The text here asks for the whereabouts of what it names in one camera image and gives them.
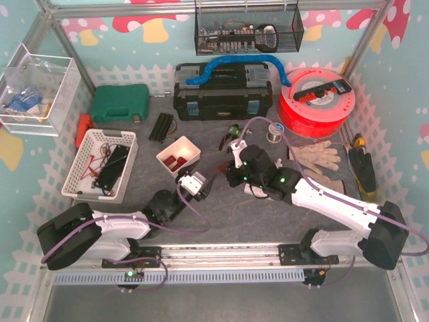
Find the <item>white work glove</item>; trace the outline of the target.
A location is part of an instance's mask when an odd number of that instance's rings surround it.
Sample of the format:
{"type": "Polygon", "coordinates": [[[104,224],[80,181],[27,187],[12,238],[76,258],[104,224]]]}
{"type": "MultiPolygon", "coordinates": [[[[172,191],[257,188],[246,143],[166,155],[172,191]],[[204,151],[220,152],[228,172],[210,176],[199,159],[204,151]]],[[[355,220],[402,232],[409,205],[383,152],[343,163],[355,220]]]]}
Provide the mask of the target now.
{"type": "Polygon", "coordinates": [[[331,180],[329,177],[319,174],[311,169],[304,169],[304,174],[315,180],[318,184],[321,184],[343,195],[345,194],[345,184],[342,180],[331,180]]]}
{"type": "Polygon", "coordinates": [[[341,161],[337,149],[331,148],[330,140],[300,147],[292,146],[288,149],[288,159],[297,160],[302,166],[319,174],[322,171],[318,166],[338,171],[338,163],[341,161]]]}

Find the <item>red filament spool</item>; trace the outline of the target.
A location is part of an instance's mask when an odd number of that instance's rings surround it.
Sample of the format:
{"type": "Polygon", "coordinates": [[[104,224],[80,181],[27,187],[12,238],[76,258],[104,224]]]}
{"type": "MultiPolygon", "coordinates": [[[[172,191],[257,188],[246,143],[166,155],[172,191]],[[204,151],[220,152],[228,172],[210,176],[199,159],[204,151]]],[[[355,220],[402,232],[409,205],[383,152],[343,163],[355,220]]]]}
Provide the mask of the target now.
{"type": "Polygon", "coordinates": [[[336,133],[355,107],[350,84],[325,68],[299,68],[288,75],[291,85],[279,95],[280,121],[305,138],[326,138],[336,133]]]}

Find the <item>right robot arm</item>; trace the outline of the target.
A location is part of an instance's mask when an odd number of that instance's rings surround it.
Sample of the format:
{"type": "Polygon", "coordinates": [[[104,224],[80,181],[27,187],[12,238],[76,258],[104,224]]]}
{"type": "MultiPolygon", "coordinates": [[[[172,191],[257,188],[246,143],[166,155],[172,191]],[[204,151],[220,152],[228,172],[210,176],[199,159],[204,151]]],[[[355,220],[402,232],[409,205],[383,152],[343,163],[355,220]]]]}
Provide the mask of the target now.
{"type": "Polygon", "coordinates": [[[396,267],[408,238],[396,204],[387,201],[377,205],[343,195],[293,168],[276,166],[265,150],[243,140],[233,141],[229,150],[234,159],[227,164],[225,176],[231,187],[246,184],[258,199],[303,207],[347,227],[345,231],[308,230],[299,245],[305,262],[362,256],[384,270],[396,267]]]}

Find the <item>orange handled tool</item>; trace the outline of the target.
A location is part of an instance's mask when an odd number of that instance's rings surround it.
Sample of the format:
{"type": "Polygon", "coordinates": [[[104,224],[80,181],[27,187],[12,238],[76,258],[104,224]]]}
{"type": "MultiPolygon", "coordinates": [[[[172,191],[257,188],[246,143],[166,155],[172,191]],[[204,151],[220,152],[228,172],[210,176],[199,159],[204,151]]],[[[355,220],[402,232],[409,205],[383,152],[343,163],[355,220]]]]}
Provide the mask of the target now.
{"type": "Polygon", "coordinates": [[[93,121],[92,121],[89,114],[84,113],[80,116],[79,122],[78,122],[76,139],[75,139],[75,144],[76,144],[77,149],[79,149],[79,147],[80,147],[80,145],[84,139],[85,133],[89,129],[93,128],[93,126],[94,126],[93,121]]]}

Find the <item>black toolbox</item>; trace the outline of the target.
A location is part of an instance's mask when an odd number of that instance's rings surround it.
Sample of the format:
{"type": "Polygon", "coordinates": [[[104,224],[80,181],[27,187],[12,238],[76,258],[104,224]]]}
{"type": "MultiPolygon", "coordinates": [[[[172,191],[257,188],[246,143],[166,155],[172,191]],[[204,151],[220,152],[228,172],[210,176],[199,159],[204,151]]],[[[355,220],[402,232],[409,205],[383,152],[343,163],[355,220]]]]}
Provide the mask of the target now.
{"type": "Polygon", "coordinates": [[[216,67],[202,85],[186,81],[202,74],[205,63],[176,67],[173,106],[182,121],[244,120],[265,117],[273,104],[270,71],[265,63],[216,67]]]}

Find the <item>clear acrylic box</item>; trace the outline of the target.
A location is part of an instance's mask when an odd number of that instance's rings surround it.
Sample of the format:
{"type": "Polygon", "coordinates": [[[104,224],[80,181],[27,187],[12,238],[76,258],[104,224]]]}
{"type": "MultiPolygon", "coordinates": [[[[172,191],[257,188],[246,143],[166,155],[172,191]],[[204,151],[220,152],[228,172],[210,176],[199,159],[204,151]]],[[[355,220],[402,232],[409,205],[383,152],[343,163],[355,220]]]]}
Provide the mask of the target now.
{"type": "Polygon", "coordinates": [[[80,81],[73,58],[20,44],[1,75],[1,125],[12,134],[59,136],[80,81]]]}

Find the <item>blue white glove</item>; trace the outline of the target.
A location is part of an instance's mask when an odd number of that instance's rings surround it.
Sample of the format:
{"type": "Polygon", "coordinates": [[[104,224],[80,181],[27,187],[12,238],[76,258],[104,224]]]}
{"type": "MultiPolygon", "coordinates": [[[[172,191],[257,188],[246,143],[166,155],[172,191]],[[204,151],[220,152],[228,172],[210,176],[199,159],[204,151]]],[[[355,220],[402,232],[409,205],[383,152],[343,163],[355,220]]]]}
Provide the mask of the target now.
{"type": "Polygon", "coordinates": [[[6,109],[16,113],[38,114],[40,113],[39,105],[42,99],[43,97],[39,89],[36,87],[26,87],[6,104],[6,109]]]}

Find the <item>orange black pliers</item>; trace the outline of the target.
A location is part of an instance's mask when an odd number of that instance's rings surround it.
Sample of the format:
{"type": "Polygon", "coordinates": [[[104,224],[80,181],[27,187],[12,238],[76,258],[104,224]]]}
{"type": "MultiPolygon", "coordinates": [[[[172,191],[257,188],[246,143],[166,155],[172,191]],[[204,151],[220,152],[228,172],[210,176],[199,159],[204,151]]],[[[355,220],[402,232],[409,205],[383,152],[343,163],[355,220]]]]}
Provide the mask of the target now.
{"type": "Polygon", "coordinates": [[[222,138],[219,144],[219,151],[221,151],[228,140],[234,140],[233,138],[227,138],[227,134],[222,138]]]}

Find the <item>black aluminium extrusion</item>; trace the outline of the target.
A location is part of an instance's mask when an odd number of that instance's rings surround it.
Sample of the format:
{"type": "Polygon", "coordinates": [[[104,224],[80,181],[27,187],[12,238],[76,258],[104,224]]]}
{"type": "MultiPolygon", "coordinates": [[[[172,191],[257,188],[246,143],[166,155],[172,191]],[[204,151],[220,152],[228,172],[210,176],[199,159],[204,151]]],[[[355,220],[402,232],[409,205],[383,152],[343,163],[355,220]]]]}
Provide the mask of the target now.
{"type": "Polygon", "coordinates": [[[173,120],[173,115],[169,113],[160,113],[157,121],[149,135],[149,141],[163,143],[170,125],[173,120]]]}

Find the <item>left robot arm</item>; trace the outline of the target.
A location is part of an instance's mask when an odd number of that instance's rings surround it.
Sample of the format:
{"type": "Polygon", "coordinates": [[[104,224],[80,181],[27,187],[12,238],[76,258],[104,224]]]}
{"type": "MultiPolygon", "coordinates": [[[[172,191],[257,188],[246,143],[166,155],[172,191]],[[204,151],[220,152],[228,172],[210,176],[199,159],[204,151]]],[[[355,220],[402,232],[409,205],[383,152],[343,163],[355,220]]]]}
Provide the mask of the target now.
{"type": "Polygon", "coordinates": [[[186,172],[177,182],[176,190],[160,190],[140,211],[106,213],[94,210],[88,203],[78,203],[37,230],[43,257],[50,270],[67,268],[79,260],[99,260],[104,268],[142,268],[151,259],[159,260],[143,250],[139,241],[155,237],[161,231],[201,234],[209,230],[209,220],[200,229],[170,227],[170,223],[191,201],[205,199],[214,180],[199,172],[186,172]]]}

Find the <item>red large spring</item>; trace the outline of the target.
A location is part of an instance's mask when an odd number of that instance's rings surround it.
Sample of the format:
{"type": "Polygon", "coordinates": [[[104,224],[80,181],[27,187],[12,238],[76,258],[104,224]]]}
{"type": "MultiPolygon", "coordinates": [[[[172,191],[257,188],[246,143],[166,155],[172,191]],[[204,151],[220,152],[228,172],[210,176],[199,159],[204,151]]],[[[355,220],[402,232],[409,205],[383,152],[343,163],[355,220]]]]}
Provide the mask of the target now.
{"type": "Polygon", "coordinates": [[[228,170],[229,166],[227,164],[222,164],[217,167],[217,172],[225,173],[228,170]]]}

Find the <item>yellow black screwdriver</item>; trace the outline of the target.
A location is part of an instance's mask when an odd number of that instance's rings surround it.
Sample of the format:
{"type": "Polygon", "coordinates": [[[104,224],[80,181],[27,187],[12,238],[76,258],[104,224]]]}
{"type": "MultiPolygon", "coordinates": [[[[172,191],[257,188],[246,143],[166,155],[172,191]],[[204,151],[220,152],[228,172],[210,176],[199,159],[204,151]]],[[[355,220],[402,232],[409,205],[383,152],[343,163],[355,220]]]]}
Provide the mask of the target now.
{"type": "Polygon", "coordinates": [[[353,137],[353,139],[350,142],[346,141],[344,143],[344,147],[346,150],[350,150],[352,148],[365,150],[366,149],[365,139],[360,133],[358,133],[353,137]]]}

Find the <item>black circuit board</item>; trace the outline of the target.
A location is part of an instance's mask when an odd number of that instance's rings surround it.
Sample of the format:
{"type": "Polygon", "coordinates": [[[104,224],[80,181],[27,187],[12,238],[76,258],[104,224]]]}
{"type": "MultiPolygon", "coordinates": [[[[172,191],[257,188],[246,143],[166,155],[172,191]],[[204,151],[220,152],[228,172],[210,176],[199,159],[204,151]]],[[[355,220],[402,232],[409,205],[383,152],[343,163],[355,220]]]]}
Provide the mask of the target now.
{"type": "Polygon", "coordinates": [[[125,167],[129,150],[130,147],[123,145],[115,147],[95,180],[95,187],[110,191],[115,186],[125,167]]]}

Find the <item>white spring tray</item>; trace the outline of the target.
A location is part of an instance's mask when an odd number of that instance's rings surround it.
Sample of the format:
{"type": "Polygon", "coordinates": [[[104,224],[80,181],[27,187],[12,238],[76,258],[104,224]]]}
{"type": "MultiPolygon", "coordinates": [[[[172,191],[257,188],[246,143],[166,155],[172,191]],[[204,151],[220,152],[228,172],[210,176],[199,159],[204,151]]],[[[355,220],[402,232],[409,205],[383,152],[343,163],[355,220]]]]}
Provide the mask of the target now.
{"type": "Polygon", "coordinates": [[[179,137],[176,141],[170,144],[167,148],[163,149],[160,153],[156,155],[157,160],[164,167],[167,172],[173,176],[177,177],[179,170],[183,167],[191,165],[196,161],[200,160],[201,150],[192,143],[186,136],[179,137]],[[163,161],[169,156],[173,155],[176,158],[176,162],[172,164],[170,167],[167,167],[163,161]],[[179,157],[183,157],[187,159],[187,163],[183,164],[180,169],[175,172],[172,172],[172,167],[177,163],[177,159],[179,157]]]}

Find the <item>white perforated basket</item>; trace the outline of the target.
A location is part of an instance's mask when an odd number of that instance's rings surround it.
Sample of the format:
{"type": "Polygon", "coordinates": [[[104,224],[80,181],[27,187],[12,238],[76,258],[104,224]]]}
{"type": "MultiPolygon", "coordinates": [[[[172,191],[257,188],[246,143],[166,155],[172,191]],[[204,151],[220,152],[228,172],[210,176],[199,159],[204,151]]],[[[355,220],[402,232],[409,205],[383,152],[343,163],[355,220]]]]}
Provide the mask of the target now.
{"type": "Polygon", "coordinates": [[[62,195],[79,201],[121,204],[137,155],[136,133],[110,129],[90,129],[77,151],[62,187],[62,195]],[[101,169],[116,146],[130,147],[121,177],[110,191],[95,187],[101,169]]]}

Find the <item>white peg board fixture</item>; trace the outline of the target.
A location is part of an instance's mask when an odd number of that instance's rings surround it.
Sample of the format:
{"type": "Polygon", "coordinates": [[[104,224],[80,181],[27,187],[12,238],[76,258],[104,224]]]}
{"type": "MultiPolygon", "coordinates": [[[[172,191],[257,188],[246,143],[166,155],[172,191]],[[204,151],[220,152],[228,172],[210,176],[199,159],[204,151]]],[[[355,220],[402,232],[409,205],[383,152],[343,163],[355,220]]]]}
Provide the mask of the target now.
{"type": "MultiPolygon", "coordinates": [[[[275,166],[277,168],[280,168],[283,166],[282,164],[282,159],[278,158],[275,162],[274,162],[275,166]]],[[[262,190],[262,188],[258,188],[256,186],[250,185],[250,184],[245,184],[245,188],[244,188],[244,193],[248,194],[248,195],[253,195],[256,199],[268,199],[271,200],[271,198],[268,197],[267,194],[265,194],[262,190]]]]}

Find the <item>black rubber glove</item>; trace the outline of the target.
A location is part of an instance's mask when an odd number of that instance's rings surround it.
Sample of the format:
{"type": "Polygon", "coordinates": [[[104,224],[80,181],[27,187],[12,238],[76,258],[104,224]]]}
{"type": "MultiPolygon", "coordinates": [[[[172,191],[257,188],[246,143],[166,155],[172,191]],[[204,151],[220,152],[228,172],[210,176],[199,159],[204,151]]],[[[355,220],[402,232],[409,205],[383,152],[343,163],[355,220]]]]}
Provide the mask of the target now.
{"type": "Polygon", "coordinates": [[[371,155],[362,148],[349,151],[349,161],[363,201],[377,203],[376,178],[371,155]]]}

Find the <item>green plastic case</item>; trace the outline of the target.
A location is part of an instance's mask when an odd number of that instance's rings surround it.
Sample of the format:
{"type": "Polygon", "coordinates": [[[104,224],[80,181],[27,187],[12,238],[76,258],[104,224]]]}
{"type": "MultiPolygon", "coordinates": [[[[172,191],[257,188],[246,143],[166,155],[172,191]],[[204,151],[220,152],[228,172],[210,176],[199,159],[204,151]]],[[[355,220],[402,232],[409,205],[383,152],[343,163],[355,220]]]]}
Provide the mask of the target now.
{"type": "Polygon", "coordinates": [[[148,116],[149,89],[145,84],[97,87],[90,108],[95,123],[144,121],[148,116]]]}

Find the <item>brown tape roll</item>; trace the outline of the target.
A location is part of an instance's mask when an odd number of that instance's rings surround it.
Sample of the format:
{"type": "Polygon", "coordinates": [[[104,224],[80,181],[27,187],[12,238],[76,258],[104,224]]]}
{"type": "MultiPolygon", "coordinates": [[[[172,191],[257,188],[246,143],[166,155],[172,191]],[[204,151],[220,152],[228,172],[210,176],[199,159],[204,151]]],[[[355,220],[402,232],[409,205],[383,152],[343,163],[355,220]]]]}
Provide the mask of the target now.
{"type": "Polygon", "coordinates": [[[173,119],[167,131],[166,137],[170,138],[173,134],[175,134],[177,131],[177,127],[177,122],[173,119]]]}

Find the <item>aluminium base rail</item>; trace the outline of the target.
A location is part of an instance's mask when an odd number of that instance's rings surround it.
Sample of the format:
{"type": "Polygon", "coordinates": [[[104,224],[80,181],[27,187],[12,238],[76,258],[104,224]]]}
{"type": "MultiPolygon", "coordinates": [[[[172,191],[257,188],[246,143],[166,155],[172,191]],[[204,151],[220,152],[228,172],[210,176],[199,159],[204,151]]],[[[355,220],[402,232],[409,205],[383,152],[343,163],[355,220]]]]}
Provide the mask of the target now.
{"type": "Polygon", "coordinates": [[[44,248],[42,264],[50,270],[83,267],[103,269],[161,268],[172,270],[239,268],[328,268],[352,258],[368,263],[361,254],[347,250],[318,255],[309,246],[279,243],[244,244],[140,244],[134,239],[97,241],[93,245],[44,248]]]}

